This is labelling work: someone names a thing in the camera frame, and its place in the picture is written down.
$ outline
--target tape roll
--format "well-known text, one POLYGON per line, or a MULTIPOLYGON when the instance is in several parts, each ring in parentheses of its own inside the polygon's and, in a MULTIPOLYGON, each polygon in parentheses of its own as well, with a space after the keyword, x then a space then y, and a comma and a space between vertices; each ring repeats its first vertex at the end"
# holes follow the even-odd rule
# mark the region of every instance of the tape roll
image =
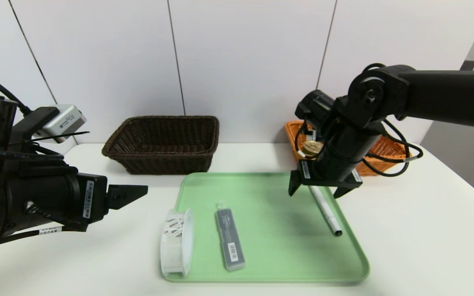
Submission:
POLYGON ((193 255, 193 212, 167 213, 166 223, 160 237, 160 268, 167 276, 171 272, 181 272, 186 276, 190 271, 193 255))

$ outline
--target table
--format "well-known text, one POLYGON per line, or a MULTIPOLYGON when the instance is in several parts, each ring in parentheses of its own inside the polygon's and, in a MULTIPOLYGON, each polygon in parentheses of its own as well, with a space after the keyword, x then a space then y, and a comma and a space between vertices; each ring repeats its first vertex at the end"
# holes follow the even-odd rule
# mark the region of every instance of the table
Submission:
MULTIPOLYGON (((66 154, 110 184, 149 186, 86 233, 64 232, 0 245, 0 295, 474 295, 474 189, 432 154, 397 178, 366 177, 338 201, 371 264, 354 285, 175 284, 160 275, 160 229, 184 176, 130 176, 102 144, 66 154)), ((220 144, 211 172, 295 167, 288 144, 220 144)))

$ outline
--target white pen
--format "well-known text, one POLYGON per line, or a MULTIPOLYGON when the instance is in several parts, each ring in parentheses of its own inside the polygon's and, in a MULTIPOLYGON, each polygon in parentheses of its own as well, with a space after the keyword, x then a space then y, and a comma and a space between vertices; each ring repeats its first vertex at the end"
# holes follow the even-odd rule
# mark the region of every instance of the white pen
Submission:
POLYGON ((316 202, 318 202, 319 208, 321 208, 323 211, 325 219, 327 219, 327 222, 329 223, 330 228, 332 228, 334 235, 340 236, 343 234, 343 231, 341 231, 341 227, 339 226, 332 209, 330 208, 329 204, 327 204, 327 201, 325 201, 325 197, 323 197, 323 194, 319 188, 317 186, 310 186, 310 191, 312 191, 312 195, 314 195, 316 202))

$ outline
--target green tray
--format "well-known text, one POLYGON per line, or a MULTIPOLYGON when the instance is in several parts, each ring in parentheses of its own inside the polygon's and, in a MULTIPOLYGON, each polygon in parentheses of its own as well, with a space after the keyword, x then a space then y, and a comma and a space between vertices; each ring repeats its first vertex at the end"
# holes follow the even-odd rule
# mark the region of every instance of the green tray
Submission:
POLYGON ((194 246, 186 277, 173 282, 358 282, 369 262, 328 188, 321 188, 342 227, 334 236, 310 189, 288 196, 288 173, 194 173, 182 182, 175 210, 192 209, 194 246), (246 262, 224 267, 215 213, 233 212, 246 262))

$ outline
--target brown wicker basket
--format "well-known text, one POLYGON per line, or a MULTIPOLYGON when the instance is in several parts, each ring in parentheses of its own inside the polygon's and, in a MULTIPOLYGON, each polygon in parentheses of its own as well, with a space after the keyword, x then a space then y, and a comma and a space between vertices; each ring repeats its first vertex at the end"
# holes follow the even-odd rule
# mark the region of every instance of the brown wicker basket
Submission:
MULTIPOLYGON (((286 134, 288 135, 288 140, 290 141, 290 144, 292 145, 292 152, 297 160, 303 159, 295 150, 295 144, 294 144, 294 138, 299 129, 301 128, 301 125, 303 124, 303 120, 294 120, 288 122, 285 126, 284 129, 286 131, 286 134)), ((297 137, 297 145, 299 146, 299 149, 301 150, 301 147, 303 146, 304 141, 306 141, 306 135, 300 134, 297 137)), ((374 144, 374 146, 371 148, 370 153, 380 155, 382 157, 390 158, 390 159, 404 159, 405 158, 405 148, 403 147, 402 144, 396 143, 393 140, 388 139, 387 137, 380 137, 378 139, 378 142, 374 144)), ((396 163, 390 163, 386 161, 382 161, 379 159, 375 159, 372 157, 365 157, 365 159, 377 170, 379 171, 386 171, 390 167, 393 167, 396 163)), ((358 164, 356 167, 358 170, 358 173, 361 176, 376 176, 378 175, 371 169, 369 169, 364 163, 358 164)))
POLYGON ((214 116, 141 116, 124 121, 102 154, 130 174, 186 175, 208 171, 217 145, 214 116))

